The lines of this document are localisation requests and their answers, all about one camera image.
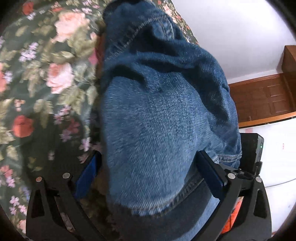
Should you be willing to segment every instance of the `black device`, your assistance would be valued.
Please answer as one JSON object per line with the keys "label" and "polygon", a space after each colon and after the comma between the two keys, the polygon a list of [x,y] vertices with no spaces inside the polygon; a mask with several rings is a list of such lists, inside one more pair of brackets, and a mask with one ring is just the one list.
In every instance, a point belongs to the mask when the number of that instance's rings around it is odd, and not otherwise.
{"label": "black device", "polygon": [[261,155],[263,150],[264,139],[257,133],[241,133],[242,158],[240,169],[249,173],[260,173]]}

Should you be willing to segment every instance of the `purple flower print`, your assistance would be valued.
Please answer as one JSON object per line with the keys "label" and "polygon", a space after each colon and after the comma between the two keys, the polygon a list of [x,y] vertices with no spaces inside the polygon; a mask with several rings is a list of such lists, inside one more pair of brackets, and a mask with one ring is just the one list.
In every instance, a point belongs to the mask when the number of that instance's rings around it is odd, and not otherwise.
{"label": "purple flower print", "polygon": [[54,124],[55,125],[61,124],[63,119],[64,119],[64,117],[61,114],[55,114],[54,115]]}
{"label": "purple flower print", "polygon": [[89,150],[89,146],[90,146],[90,141],[91,141],[91,138],[88,137],[86,139],[82,139],[81,140],[81,145],[79,147],[79,150],[84,150],[84,151],[88,151]]}
{"label": "purple flower print", "polygon": [[92,4],[92,1],[91,0],[86,0],[84,2],[82,2],[83,6],[90,6]]}
{"label": "purple flower print", "polygon": [[39,46],[38,43],[33,42],[33,43],[31,43],[31,44],[29,45],[29,49],[30,49],[30,50],[36,50],[38,46]]}
{"label": "purple flower print", "polygon": [[60,115],[68,115],[70,113],[71,106],[65,105],[61,110],[60,110]]}
{"label": "purple flower print", "polygon": [[32,21],[35,16],[36,16],[36,13],[35,12],[32,12],[30,15],[27,16],[27,19],[29,19],[30,21]]}
{"label": "purple flower print", "polygon": [[20,56],[19,61],[20,62],[25,62],[27,60],[27,58],[25,56]]}
{"label": "purple flower print", "polygon": [[5,75],[4,75],[4,78],[6,79],[6,83],[10,83],[13,79],[13,75],[12,75],[12,72],[11,71],[6,71],[5,72]]}
{"label": "purple flower print", "polygon": [[63,130],[63,133],[60,134],[60,137],[63,140],[63,142],[66,142],[67,140],[70,140],[72,138],[70,134],[71,134],[71,131],[67,129]]}
{"label": "purple flower print", "polygon": [[6,183],[8,187],[15,188],[15,180],[12,177],[6,178]]}
{"label": "purple flower print", "polygon": [[24,215],[27,215],[27,208],[25,205],[19,205],[18,208],[20,209],[20,212]]}
{"label": "purple flower print", "polygon": [[9,207],[10,214],[16,215],[17,214],[17,209],[15,207]]}
{"label": "purple flower print", "polygon": [[92,9],[88,8],[88,7],[83,7],[81,8],[81,10],[88,15],[92,15]]}
{"label": "purple flower print", "polygon": [[15,207],[20,204],[19,200],[20,199],[18,197],[12,196],[9,203]]}

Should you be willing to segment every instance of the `floral bedspread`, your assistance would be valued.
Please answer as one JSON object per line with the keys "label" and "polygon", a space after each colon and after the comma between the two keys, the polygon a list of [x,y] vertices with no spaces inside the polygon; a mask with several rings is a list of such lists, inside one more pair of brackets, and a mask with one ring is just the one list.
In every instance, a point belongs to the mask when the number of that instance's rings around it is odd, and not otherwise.
{"label": "floral bedspread", "polygon": [[[97,43],[109,2],[27,1],[0,37],[0,204],[23,234],[32,183],[56,149],[66,145],[80,163],[91,149],[101,151]],[[170,0],[154,3],[197,43]],[[120,239],[95,187],[81,205],[108,240]]]}

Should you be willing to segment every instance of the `brown wooden furniture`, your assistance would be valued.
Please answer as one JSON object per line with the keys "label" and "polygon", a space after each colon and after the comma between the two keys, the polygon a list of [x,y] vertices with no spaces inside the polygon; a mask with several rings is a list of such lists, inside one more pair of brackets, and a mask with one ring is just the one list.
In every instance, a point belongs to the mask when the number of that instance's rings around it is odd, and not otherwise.
{"label": "brown wooden furniture", "polygon": [[296,46],[285,46],[282,70],[229,85],[240,128],[296,117]]}

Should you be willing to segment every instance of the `orange fabric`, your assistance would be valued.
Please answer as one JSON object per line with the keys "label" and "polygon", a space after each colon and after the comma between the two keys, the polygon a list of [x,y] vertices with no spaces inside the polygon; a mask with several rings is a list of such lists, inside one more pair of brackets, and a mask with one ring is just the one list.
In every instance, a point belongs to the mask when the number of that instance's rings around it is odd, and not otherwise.
{"label": "orange fabric", "polygon": [[237,215],[239,213],[239,209],[240,209],[241,205],[242,205],[242,199],[235,206],[235,209],[232,212],[232,214],[230,215],[230,217],[228,218],[228,220],[227,220],[221,234],[224,234],[224,233],[230,231],[230,229],[232,228],[232,226],[233,226],[233,224],[235,222],[235,219],[237,218]]}

